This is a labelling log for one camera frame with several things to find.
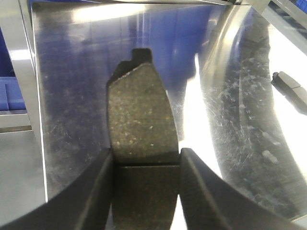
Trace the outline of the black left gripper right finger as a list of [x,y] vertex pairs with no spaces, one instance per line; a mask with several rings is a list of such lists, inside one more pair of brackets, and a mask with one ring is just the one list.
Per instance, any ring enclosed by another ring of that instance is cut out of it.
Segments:
[[180,154],[179,196],[189,230],[300,230],[240,194],[190,148]]

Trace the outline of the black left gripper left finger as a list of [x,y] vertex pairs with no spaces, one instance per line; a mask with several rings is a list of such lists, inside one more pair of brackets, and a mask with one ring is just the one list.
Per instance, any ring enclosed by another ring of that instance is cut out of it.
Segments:
[[113,158],[109,149],[66,189],[2,230],[103,230],[112,195]]

